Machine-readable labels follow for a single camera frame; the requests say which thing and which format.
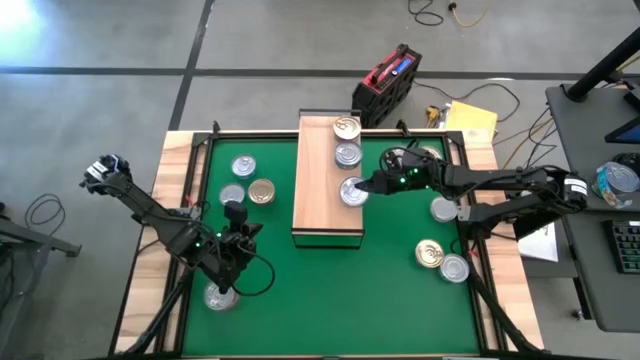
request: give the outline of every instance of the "table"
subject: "table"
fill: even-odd
[[[615,155],[638,151],[638,145],[604,141],[606,134],[638,116],[624,101],[625,93],[623,89],[593,89],[584,103],[575,103],[559,87],[546,91],[569,167],[588,182],[596,168]],[[600,225],[612,219],[640,219],[640,193],[635,196],[632,206],[616,210],[590,191],[587,211],[563,218],[576,258],[574,283],[582,310],[604,331],[640,332],[640,314],[627,311],[636,303],[632,299],[640,296],[640,277],[617,272]]]
[[[382,130],[380,134],[384,133],[394,133],[398,136],[400,134],[399,130]],[[433,131],[429,130],[420,130],[417,131],[419,133],[430,133]],[[234,132],[221,132],[231,137],[246,137],[246,136],[256,136],[256,132],[242,132],[242,131],[234,131]],[[285,132],[262,132],[265,134],[282,134]],[[187,164],[189,162],[189,154],[191,150],[191,144],[193,139],[192,132],[170,132],[167,134],[167,138],[165,140],[165,145],[163,149],[163,156],[161,158],[160,167],[158,171],[158,175],[156,178],[156,183],[154,186],[154,197],[160,201],[164,206],[167,207],[178,207],[181,203],[182,192],[183,192],[183,184],[185,183],[185,177],[189,177],[187,172]],[[372,145],[371,146],[383,146],[382,144]],[[220,147],[220,151],[233,151],[233,146],[229,147],[229,149],[225,150],[224,147]],[[493,169],[496,168],[495,157],[493,155],[493,150],[491,148],[489,137],[484,132],[474,132],[468,131],[465,132],[465,149],[466,149],[466,158],[471,165],[472,168],[475,169]],[[452,156],[459,156],[459,154],[452,153]],[[201,164],[204,161],[203,156],[198,156],[195,159],[195,162]],[[215,159],[213,160],[213,168],[215,168]],[[191,174],[194,181],[194,186],[191,191],[191,194],[195,196],[199,189],[198,179],[200,178],[200,174],[202,174],[202,168],[198,166],[195,170],[194,174]],[[213,185],[208,184],[208,186],[219,186],[216,183],[216,177],[214,177]],[[278,199],[284,197],[286,199],[286,192],[282,190],[277,192]],[[499,202],[504,200],[504,195],[501,192],[488,192],[482,191],[477,192],[476,197],[478,201],[484,202]],[[501,225],[496,228],[497,232],[503,234],[512,234],[512,230],[509,226]],[[141,241],[140,246],[153,241],[154,234],[151,229],[145,229]],[[168,255],[161,249],[160,246],[154,246],[149,248],[143,255],[139,256],[134,264],[134,268],[132,271],[132,277],[130,279],[130,286],[128,288],[126,302],[123,303],[123,311],[121,314],[121,322],[118,329],[114,334],[114,341],[112,350],[123,350],[126,349],[129,345],[135,341],[138,334],[146,327],[147,323],[153,317],[159,305],[162,301],[162,295],[164,292],[164,283],[166,282],[166,272],[168,268]],[[501,238],[492,238],[487,241],[487,251],[489,254],[489,259],[493,271],[493,279],[495,281],[495,287],[497,290],[498,298],[505,308],[506,312],[510,315],[512,320],[516,323],[516,325],[523,331],[523,333],[528,337],[528,339],[536,344],[537,346],[542,346],[542,340],[540,337],[539,329],[537,326],[537,321],[535,318],[535,313],[533,309],[533,305],[531,303],[531,298],[528,291],[528,286],[526,283],[526,278],[524,276],[524,270],[522,268],[522,262],[520,260],[517,244],[515,242],[504,240]],[[243,282],[247,281],[244,285],[250,286],[252,285],[251,277],[249,280],[242,279]],[[196,277],[195,284],[196,286],[201,285],[204,286],[204,279]],[[456,298],[463,299],[464,294],[459,290],[462,288],[458,288],[457,290],[453,288],[452,293],[457,293]],[[487,334],[487,343],[491,348],[495,348],[496,346],[496,338],[492,337],[492,325],[493,322],[490,316],[487,314],[487,311],[484,307],[482,307],[484,311],[482,311],[482,323]],[[194,340],[190,340],[189,338],[185,340],[184,343],[181,344],[182,341],[178,340],[178,343],[174,343],[174,335],[176,331],[179,331],[180,326],[176,326],[176,318],[175,313],[172,315],[169,323],[169,331],[166,337],[166,341],[164,341],[164,349],[172,349],[174,346],[183,349],[196,349],[197,352],[197,344],[194,344]],[[190,326],[194,325],[194,322],[189,322],[186,324],[187,334],[189,332]],[[462,330],[461,333],[469,333],[468,330]],[[447,346],[442,347],[443,350],[449,351]],[[468,353],[469,351],[473,352],[471,346],[466,346],[463,348],[463,353]]]

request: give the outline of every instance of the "white paper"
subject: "white paper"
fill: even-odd
[[[558,262],[556,228],[550,223],[518,241],[520,255]]]

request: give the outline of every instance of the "gold can lid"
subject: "gold can lid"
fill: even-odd
[[[276,195],[276,188],[267,179],[258,179],[249,186],[249,199],[256,204],[271,202]]]
[[[434,240],[422,240],[416,246],[416,260],[427,268],[436,268],[442,264],[444,252],[442,246]]]
[[[432,146],[423,146],[422,150],[425,150],[426,152],[430,153],[436,159],[442,160],[442,155],[440,155],[440,153],[438,152],[438,150],[436,150],[436,148]]]
[[[345,116],[333,122],[333,132],[343,140],[353,140],[360,136],[362,129],[360,121],[354,117]]]

